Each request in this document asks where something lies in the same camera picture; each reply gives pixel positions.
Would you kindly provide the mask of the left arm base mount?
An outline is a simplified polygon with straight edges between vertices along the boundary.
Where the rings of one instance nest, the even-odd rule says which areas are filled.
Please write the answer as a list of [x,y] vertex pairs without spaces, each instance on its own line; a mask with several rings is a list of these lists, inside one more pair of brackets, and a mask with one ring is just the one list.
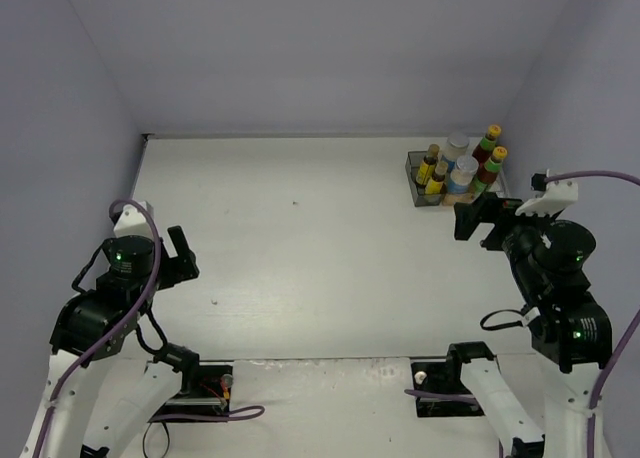
[[165,421],[204,423],[203,417],[222,417],[230,411],[233,387],[233,363],[202,360],[186,347],[170,343],[168,350],[156,353],[146,366],[162,363],[180,376],[179,391],[168,399],[153,418],[170,415]]

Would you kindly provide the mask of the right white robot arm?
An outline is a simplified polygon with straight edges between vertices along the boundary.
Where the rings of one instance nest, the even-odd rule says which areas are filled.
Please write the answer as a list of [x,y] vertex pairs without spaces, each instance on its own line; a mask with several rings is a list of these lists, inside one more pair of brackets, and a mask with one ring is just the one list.
[[540,367],[544,424],[537,426],[505,382],[483,342],[450,346],[445,383],[467,389],[488,419],[505,457],[600,457],[601,391],[625,344],[590,292],[583,265],[596,248],[584,226],[557,215],[526,215],[518,199],[486,193],[454,206],[454,237],[466,241],[481,224],[481,245],[502,251],[524,300],[514,326],[529,331]]

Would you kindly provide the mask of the white granule jar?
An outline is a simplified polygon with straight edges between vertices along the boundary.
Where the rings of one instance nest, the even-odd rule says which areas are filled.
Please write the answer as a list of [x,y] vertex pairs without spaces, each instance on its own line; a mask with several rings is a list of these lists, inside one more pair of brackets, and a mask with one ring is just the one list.
[[455,131],[447,137],[440,160],[447,164],[448,173],[453,170],[457,159],[467,153],[469,144],[469,136],[460,131]]
[[466,193],[478,171],[478,167],[479,163],[473,156],[462,155],[458,157],[447,178],[447,193],[453,195]]

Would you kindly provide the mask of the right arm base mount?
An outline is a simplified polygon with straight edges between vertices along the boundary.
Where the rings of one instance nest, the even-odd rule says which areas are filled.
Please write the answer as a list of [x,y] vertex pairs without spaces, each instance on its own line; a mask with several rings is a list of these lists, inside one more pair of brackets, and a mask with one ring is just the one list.
[[418,418],[481,417],[483,410],[462,384],[460,374],[463,364],[472,359],[495,360],[495,355],[482,341],[454,343],[448,347],[444,358],[427,361],[419,359],[411,363],[414,391],[429,394],[415,397]]

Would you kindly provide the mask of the red sauce bottle yellow cap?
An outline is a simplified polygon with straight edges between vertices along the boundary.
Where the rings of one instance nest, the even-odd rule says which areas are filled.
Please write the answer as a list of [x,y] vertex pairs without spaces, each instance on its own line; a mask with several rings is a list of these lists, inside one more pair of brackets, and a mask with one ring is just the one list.
[[502,128],[498,124],[491,124],[479,143],[472,152],[472,156],[479,165],[484,164],[495,149],[497,141],[502,134]]

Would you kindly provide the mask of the yellow label bottle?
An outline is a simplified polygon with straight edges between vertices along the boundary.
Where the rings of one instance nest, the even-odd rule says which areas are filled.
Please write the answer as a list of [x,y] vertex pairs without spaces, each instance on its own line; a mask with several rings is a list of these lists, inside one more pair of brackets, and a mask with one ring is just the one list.
[[425,185],[424,194],[427,196],[440,195],[444,187],[447,172],[448,163],[445,161],[438,162]]
[[440,147],[437,144],[431,144],[428,147],[416,173],[415,182],[417,185],[422,187],[426,186],[438,163],[439,152]]

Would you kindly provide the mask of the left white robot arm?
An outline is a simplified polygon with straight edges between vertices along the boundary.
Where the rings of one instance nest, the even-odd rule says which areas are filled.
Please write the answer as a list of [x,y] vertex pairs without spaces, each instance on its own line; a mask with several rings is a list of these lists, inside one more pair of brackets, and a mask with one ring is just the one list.
[[52,333],[49,372],[24,457],[119,457],[139,429],[172,396],[199,387],[199,356],[173,343],[152,352],[141,380],[96,424],[90,422],[106,375],[118,361],[156,292],[199,275],[181,227],[168,230],[176,251],[146,236],[105,240],[108,270],[61,310]]

